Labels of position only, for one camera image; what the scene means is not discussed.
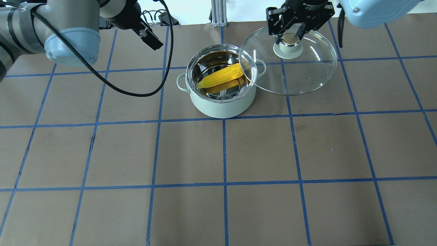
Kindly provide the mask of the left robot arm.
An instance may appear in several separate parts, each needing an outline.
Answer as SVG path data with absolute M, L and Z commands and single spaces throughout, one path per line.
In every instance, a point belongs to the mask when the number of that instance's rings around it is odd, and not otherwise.
M 45 54 L 57 64 L 83 66 L 66 40 L 93 65 L 99 56 L 99 23 L 103 18 L 133 30 L 153 50 L 163 44 L 141 18 L 136 0 L 1 1 L 1 79 L 22 55 Z

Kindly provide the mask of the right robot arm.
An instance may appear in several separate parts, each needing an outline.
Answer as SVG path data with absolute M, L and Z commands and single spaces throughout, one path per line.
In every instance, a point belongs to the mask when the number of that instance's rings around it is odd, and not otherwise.
M 418 0 L 340 0 L 337 5 L 330 0 L 286 0 L 280 8 L 266 9 L 267 30 L 280 44 L 286 31 L 298 25 L 293 40 L 300 41 L 325 25 L 339 8 L 338 35 L 342 42 L 345 18 L 355 27 L 374 28 L 399 19 L 418 4 Z

